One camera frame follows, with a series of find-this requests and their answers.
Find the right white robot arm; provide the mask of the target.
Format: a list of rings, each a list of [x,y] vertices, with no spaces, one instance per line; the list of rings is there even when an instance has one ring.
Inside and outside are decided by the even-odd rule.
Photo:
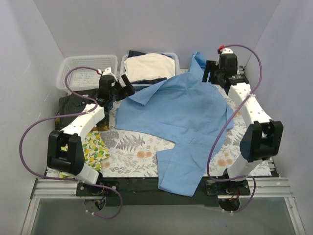
[[[274,121],[263,110],[231,49],[222,49],[218,61],[206,62],[202,80],[220,85],[237,105],[246,124],[246,132],[239,144],[239,157],[224,171],[220,180],[213,177],[205,181],[206,193],[217,196],[244,192],[248,195],[246,178],[262,161],[277,155],[283,124]]]

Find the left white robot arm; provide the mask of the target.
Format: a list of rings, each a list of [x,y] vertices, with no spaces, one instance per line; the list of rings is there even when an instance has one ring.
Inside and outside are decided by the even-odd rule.
[[[68,126],[54,130],[48,137],[47,166],[68,173],[75,179],[87,184],[87,190],[94,196],[104,190],[102,174],[85,163],[83,140],[99,123],[109,122],[109,111],[113,103],[135,93],[128,77],[120,79],[114,75],[101,75],[99,88],[90,95],[79,95],[86,102],[84,115],[76,117]]]

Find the light blue long sleeve shirt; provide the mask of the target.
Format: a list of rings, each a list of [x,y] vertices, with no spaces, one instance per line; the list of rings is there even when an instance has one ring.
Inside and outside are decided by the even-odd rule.
[[[153,135],[175,145],[156,153],[158,188],[193,196],[207,160],[221,149],[234,126],[233,110],[219,90],[202,81],[205,59],[192,55],[188,72],[154,84],[124,99],[116,129]]]

